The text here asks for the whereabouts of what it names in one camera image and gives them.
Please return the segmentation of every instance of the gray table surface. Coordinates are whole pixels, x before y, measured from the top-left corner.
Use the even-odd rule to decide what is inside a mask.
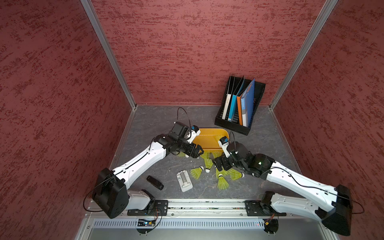
[[[215,116],[219,107],[216,106],[188,106],[184,107],[192,125],[199,128],[218,127],[214,125]],[[144,148],[151,139],[158,134],[168,133],[176,121],[177,106],[139,106],[127,141],[118,160],[118,166],[127,162]],[[179,121],[188,125],[188,118],[184,111],[179,111]],[[252,153],[263,153],[286,167],[299,171],[297,163],[287,153],[277,127],[272,119],[269,109],[259,106],[255,113],[252,128],[248,136],[234,132],[236,141],[245,145]],[[193,159],[169,154],[163,160],[152,165],[130,187],[131,190],[146,189],[157,199],[170,198],[200,198],[200,199],[260,199],[265,191],[275,191],[280,194],[298,196],[292,191],[278,184],[264,181],[250,175],[236,181],[226,177],[229,188],[219,190],[214,171],[202,172],[198,180],[192,179],[193,188],[182,192],[176,174],[204,166],[202,158]],[[164,185],[163,190],[158,190],[147,180],[151,175]]]

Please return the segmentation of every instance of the red textured wall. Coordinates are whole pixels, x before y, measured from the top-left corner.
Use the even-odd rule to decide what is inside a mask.
[[[269,104],[325,0],[94,0],[139,104],[220,104],[229,75]]]
[[[1,1],[0,31],[0,239],[72,240],[129,104],[80,1]]]
[[[302,172],[364,204],[351,240],[384,236],[383,13],[381,0],[339,0],[275,108]]]

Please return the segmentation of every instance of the metal vent grille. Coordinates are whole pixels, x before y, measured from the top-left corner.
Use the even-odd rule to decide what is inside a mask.
[[[95,219],[93,228],[152,228],[137,227],[137,220]],[[198,218],[163,218],[158,228],[194,228],[194,229],[264,229],[260,219],[198,219]]]

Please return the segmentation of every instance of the black file organizer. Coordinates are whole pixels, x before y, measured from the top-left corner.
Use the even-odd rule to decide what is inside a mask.
[[[237,84],[240,82],[240,80],[241,80],[241,78],[235,77],[235,86],[237,86]],[[244,84],[248,85],[251,81],[252,80],[246,79]],[[215,125],[223,127],[223,128],[226,128],[226,129],[229,129],[229,130],[232,130],[232,131],[235,131],[235,132],[238,132],[238,133],[241,133],[241,134],[244,134],[244,135],[247,136],[249,131],[251,130],[251,127],[252,127],[253,116],[255,115],[256,109],[259,106],[259,103],[260,103],[260,101],[261,101],[261,99],[263,97],[264,90],[265,90],[265,83],[255,82],[255,94],[254,94],[253,113],[252,113],[251,123],[249,124],[249,127],[245,127],[245,126],[239,124],[239,115],[238,115],[238,109],[237,109],[237,102],[236,102],[236,110],[235,110],[235,115],[233,117],[233,121],[230,122],[230,121],[227,120],[228,119],[228,115],[229,115],[230,107],[228,107],[228,110],[227,110],[227,112],[225,114],[225,120],[222,119],[223,111],[224,111],[224,105],[225,105],[225,100],[227,98],[228,85],[229,85],[229,80],[227,82],[227,86],[225,87],[224,97],[223,97],[223,100],[221,101],[221,107],[220,107],[220,109],[219,109],[219,111],[218,111],[218,113],[216,115],[216,118],[215,118]]]

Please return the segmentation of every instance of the yellow shuttlecock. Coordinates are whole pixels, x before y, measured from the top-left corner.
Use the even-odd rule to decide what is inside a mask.
[[[185,157],[185,153],[183,153],[183,152],[179,152],[178,156],[179,156],[179,157]]]
[[[198,168],[191,169],[191,175],[194,179],[199,179],[201,172],[204,170],[203,166],[200,166]]]
[[[223,175],[220,173],[218,175],[218,183],[217,183],[217,188],[220,190],[227,189],[229,187],[228,182],[224,179]]]
[[[227,176],[228,175],[228,171],[223,169],[223,170],[221,170],[219,172],[219,170],[216,168],[216,178],[218,178],[219,174],[222,174],[223,176]]]
[[[215,136],[216,142],[218,142],[222,137],[224,137],[224,135],[216,135]]]
[[[201,155],[201,157],[204,159],[205,163],[205,172],[208,173],[211,171],[211,167],[213,166],[212,160],[209,158],[209,153],[205,152]]]
[[[210,152],[214,156],[214,158],[220,157],[223,154],[223,151],[213,151]]]
[[[229,176],[231,176],[231,180],[233,181],[245,177],[244,173],[239,172],[238,170],[235,170],[233,168],[229,169],[227,172],[229,173]]]

